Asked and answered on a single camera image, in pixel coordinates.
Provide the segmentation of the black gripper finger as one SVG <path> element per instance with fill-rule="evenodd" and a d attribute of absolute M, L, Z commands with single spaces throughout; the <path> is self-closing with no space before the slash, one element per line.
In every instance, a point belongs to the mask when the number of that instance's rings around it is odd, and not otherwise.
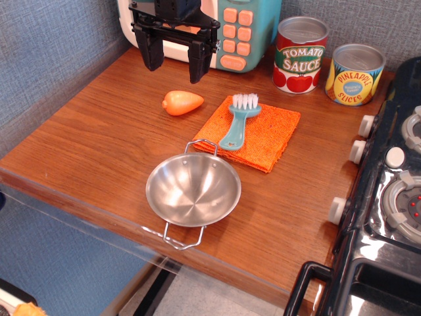
<path fill-rule="evenodd" d="M 189 77 L 192 84 L 198 83 L 208 73 L 211 59 L 217 52 L 217 41 L 193 40 L 188 44 Z"/>
<path fill-rule="evenodd" d="M 134 34 L 143 62 L 150 71 L 155 71 L 164 62 L 163 41 L 154 28 L 134 25 Z"/>

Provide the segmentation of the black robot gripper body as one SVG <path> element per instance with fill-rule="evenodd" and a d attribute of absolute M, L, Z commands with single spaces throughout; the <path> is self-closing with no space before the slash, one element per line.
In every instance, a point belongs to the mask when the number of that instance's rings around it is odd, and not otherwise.
<path fill-rule="evenodd" d="M 138 42 L 218 43 L 220 23 L 201 10 L 200 1 L 134 1 L 129 9 Z"/>

